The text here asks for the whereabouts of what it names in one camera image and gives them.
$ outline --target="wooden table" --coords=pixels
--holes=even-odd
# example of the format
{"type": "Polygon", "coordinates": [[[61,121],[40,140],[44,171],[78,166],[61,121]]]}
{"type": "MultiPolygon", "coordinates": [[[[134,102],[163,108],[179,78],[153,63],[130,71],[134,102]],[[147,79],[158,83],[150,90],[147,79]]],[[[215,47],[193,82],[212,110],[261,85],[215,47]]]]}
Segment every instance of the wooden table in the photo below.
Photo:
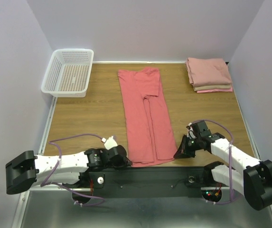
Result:
{"type": "MultiPolygon", "coordinates": [[[[108,138],[117,136],[118,144],[126,149],[127,137],[122,95],[117,73],[119,69],[141,70],[144,67],[158,67],[171,124],[177,146],[186,125],[198,119],[215,120],[226,126],[234,135],[234,145],[253,156],[234,93],[197,94],[188,82],[184,64],[94,64],[86,97],[58,98],[48,141],[75,134],[95,133],[108,138]]],[[[208,124],[212,132],[228,134],[214,124],[208,124]]],[[[99,139],[83,136],[59,142],[63,154],[103,147],[99,139]]],[[[58,155],[55,146],[47,145],[45,155],[58,155]]],[[[218,157],[205,151],[198,151],[195,158],[179,159],[162,166],[202,166],[218,157]]]]}

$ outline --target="metal floor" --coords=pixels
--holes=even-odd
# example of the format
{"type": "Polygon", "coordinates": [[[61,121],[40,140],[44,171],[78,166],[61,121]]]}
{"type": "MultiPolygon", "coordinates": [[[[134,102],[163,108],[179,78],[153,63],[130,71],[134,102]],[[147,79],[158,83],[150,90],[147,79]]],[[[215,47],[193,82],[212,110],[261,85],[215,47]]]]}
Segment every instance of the metal floor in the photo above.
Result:
{"type": "Polygon", "coordinates": [[[243,197],[227,205],[186,197],[107,199],[100,206],[81,208],[69,192],[40,190],[30,192],[21,227],[272,228],[272,213],[252,209],[243,197]]]}

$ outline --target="laundry basket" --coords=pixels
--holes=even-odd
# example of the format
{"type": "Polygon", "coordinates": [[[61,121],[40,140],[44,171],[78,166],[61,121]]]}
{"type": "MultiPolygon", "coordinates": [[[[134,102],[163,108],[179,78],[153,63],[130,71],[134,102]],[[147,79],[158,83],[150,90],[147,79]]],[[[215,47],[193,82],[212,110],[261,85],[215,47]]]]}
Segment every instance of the laundry basket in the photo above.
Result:
{"type": "Polygon", "coordinates": [[[55,97],[85,97],[94,52],[90,49],[55,50],[41,86],[43,93],[55,97]]]}

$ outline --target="beige folded cloth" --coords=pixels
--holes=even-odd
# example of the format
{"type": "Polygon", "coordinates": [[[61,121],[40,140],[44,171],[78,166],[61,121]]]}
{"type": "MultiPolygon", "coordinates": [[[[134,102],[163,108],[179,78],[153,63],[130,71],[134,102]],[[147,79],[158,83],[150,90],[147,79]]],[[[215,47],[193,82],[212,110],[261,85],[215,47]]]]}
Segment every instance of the beige folded cloth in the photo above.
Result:
{"type": "Polygon", "coordinates": [[[221,58],[188,58],[185,64],[188,70],[189,82],[193,87],[232,83],[227,65],[221,58]]]}
{"type": "Polygon", "coordinates": [[[231,84],[228,85],[204,85],[194,87],[194,91],[208,90],[208,89],[230,89],[232,87],[231,84]]]}

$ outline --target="pink garment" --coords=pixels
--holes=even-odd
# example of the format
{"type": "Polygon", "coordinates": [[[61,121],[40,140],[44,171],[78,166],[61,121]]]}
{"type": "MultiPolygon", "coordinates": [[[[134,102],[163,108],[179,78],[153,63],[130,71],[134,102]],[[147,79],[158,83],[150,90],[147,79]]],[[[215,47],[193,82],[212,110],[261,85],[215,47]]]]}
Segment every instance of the pink garment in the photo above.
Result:
{"type": "Polygon", "coordinates": [[[118,72],[126,119],[128,155],[133,167],[173,160],[177,151],[160,73],[147,67],[118,72]]]}
{"type": "Polygon", "coordinates": [[[189,82],[193,87],[227,85],[232,83],[228,67],[221,58],[188,58],[186,67],[189,82]]]}
{"type": "Polygon", "coordinates": [[[200,90],[197,91],[198,94],[203,94],[203,93],[213,93],[213,92],[232,92],[233,88],[231,87],[230,89],[208,89],[208,90],[200,90]]]}

